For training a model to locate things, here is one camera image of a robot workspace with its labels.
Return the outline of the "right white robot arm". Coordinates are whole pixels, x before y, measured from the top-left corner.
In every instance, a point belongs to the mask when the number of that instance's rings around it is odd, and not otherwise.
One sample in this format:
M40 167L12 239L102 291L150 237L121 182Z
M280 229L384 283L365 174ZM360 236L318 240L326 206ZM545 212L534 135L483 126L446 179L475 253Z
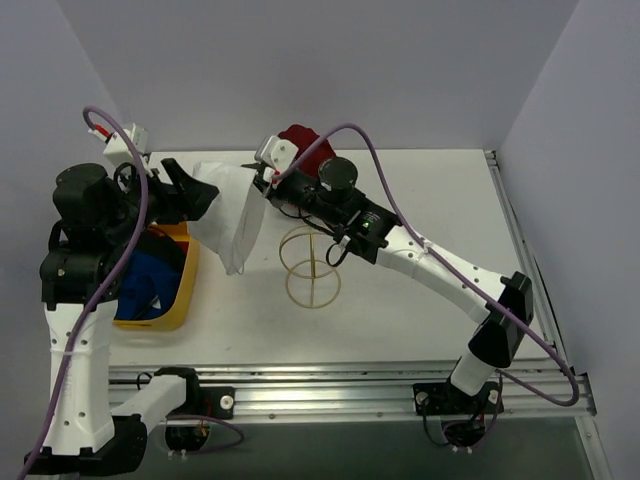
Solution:
M315 176L283 155L256 156L254 184L275 207L301 211L312 228L332 237L341 254L353 254L427 287L461 309L477 328L457 361L444 400L455 412L480 400L489 377L509 367L533 320L531 280L485 270L418 234L397 206L384 208L356 186L358 170L334 156Z

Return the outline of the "white bucket hat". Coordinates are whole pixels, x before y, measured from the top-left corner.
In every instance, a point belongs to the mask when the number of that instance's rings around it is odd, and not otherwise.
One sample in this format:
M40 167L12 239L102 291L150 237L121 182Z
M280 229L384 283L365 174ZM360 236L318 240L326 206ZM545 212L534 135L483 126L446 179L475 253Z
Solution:
M227 275L242 274L258 239L266 200L253 184L253 170L214 161L201 161L193 177L219 194L205 214L188 222L189 234L218 255Z

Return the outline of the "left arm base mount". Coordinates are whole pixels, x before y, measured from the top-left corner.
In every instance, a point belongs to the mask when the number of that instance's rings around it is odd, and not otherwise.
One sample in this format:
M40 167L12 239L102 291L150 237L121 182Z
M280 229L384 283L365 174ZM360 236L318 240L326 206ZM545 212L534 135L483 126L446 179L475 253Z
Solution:
M141 372L136 376L135 384L142 389L143 377L146 384L156 376L175 375L186 380L185 404L173 410L170 417L194 417L198 423L195 426L166 426L164 441L169 454L180 454L183 457L205 455L229 450L241 445L245 441L244 431L231 423L235 405L235 389L233 387L201 386L196 370L187 367L162 367L153 374ZM221 426L237 435L237 439L215 444L213 427Z

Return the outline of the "blue bucket hat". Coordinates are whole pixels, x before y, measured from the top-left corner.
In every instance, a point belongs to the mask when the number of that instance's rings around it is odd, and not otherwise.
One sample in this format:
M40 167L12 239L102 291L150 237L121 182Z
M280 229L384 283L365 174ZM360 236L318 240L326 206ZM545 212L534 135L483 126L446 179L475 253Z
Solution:
M173 305L182 279L185 256L156 256L134 251L122 277L116 319L154 320Z

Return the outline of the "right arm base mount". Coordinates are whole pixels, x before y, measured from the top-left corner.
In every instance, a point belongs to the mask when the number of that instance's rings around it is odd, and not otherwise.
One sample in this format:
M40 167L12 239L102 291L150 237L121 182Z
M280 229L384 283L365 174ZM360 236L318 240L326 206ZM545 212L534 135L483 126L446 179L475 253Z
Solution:
M469 396L449 382L415 383L414 411L429 442L468 454L477 450L504 412L503 382L487 382Z

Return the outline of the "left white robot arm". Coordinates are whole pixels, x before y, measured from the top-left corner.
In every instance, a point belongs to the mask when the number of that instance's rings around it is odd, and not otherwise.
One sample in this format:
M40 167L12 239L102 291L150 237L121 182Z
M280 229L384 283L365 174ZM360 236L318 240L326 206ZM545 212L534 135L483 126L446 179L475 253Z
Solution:
M196 374L164 368L118 412L109 405L109 345L122 274L153 223L204 216L217 187L187 174L172 158L167 179L131 168L125 186L94 163L55 181L59 213L39 275L49 328L50 400L44 425L25 456L24 475L106 477L140 465L153 428L169 413L194 417L202 405Z

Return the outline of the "red bucket hat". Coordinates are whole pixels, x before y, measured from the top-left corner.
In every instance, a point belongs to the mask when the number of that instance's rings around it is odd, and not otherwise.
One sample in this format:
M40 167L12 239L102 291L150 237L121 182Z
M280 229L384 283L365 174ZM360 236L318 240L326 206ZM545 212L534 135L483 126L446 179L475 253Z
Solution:
M300 124L293 124L278 133L278 137L293 143L298 152L295 158L302 155L318 138L319 135L311 128ZM336 153L328 140L320 144L310 156L299 166L299 170L314 179L318 177L318 169L327 160L336 156Z

